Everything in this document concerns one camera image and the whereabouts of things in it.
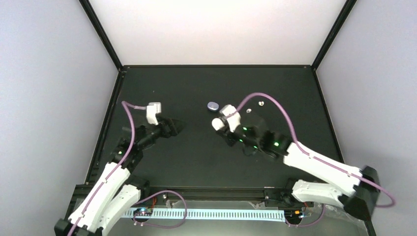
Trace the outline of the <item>white oval capsule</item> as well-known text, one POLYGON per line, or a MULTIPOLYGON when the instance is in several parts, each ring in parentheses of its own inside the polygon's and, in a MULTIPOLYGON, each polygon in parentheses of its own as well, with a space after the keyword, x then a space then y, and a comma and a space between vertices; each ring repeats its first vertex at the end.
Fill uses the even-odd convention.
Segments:
POLYGON ((224 122, 220 118, 214 118, 211 121, 211 125, 212 125, 212 127, 214 128, 215 131, 218 131, 218 130, 220 130, 220 129, 222 129, 222 128, 225 127, 224 122))

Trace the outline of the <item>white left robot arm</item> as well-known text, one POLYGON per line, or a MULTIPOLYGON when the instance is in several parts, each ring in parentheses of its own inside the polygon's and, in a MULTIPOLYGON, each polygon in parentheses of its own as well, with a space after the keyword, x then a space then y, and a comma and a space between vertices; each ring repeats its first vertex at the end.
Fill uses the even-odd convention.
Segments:
POLYGON ((133 175, 143 151, 159 138, 177 136, 185 122, 157 115, 157 125, 133 126, 120 138, 105 168, 80 205, 54 226, 57 236, 106 236, 124 213, 141 198, 149 200, 149 182, 133 175))

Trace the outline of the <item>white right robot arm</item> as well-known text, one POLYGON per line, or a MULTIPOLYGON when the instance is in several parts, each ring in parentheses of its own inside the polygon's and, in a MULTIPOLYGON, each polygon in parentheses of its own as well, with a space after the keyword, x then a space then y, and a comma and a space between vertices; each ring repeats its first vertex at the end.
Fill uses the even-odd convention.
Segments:
POLYGON ((371 219, 380 190, 377 171, 364 166, 362 169, 348 166, 308 149, 300 142, 278 132, 256 127, 238 125, 234 131, 229 127, 216 128, 229 146, 236 142, 254 148, 272 158, 282 157, 283 163, 305 171, 321 183, 296 180, 280 192, 281 202, 293 206, 296 202, 318 202, 341 207, 351 216, 368 221, 371 219))

